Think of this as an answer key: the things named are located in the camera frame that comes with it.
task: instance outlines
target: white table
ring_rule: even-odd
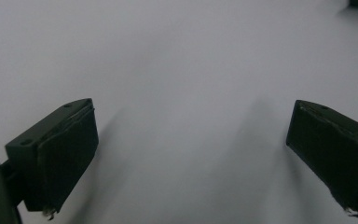
[[[98,153],[28,223],[358,223],[284,145],[296,99],[358,120],[343,0],[0,2],[4,145],[91,97]]]

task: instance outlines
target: white surface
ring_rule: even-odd
[[[358,120],[358,10],[345,5],[0,1],[0,161],[91,97],[100,148],[49,223],[358,223],[284,146],[295,99]]]

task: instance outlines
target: white backdrop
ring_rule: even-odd
[[[101,144],[49,223],[358,223],[284,145],[296,99],[358,120],[346,4],[0,1],[0,162],[91,97]]]

